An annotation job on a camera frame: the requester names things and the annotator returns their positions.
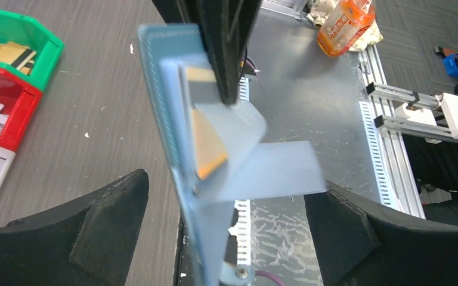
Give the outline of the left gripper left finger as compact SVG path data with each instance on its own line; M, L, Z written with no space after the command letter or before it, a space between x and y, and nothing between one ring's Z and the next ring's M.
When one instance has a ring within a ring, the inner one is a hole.
M0 227L0 285L125 285L148 190L138 169Z

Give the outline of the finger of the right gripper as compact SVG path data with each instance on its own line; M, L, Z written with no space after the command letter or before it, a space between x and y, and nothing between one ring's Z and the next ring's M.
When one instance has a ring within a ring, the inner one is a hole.
M233 105L249 37L262 2L256 0L153 0L165 23L199 26L221 101Z

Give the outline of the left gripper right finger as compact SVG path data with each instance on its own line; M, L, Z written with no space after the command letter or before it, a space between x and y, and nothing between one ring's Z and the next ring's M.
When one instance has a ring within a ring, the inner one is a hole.
M458 285L458 223L405 214L333 182L304 201L325 285Z

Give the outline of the blue leather card holder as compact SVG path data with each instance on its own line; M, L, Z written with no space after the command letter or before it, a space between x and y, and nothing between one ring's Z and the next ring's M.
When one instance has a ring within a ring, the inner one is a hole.
M248 101L225 105L195 24L142 25L148 93L187 228L196 285L248 285L249 265L225 261L236 201L326 191L312 143L264 143Z

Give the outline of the gold cards in green bin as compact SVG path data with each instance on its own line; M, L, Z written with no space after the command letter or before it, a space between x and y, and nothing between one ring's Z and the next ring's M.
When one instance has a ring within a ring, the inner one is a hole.
M9 64L25 75L30 75L35 61L36 51L28 46L19 45L13 41L0 43L0 62Z

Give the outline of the orange drink bottle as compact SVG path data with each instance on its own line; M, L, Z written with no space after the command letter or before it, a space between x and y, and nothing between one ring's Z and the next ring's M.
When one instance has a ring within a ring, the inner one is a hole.
M340 56L370 28L374 20L373 1L339 1L318 31L317 42L328 56Z

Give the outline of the red plastic bin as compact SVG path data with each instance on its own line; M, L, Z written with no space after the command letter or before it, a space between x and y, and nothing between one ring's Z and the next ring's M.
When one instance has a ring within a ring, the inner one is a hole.
M0 68L0 114L7 118L0 133L0 147L16 152L42 99L43 92Z

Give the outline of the green plastic bin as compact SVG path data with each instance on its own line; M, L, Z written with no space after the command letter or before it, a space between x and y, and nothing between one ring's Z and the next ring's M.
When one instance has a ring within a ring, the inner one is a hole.
M63 49L36 19L0 10L0 68L44 91Z

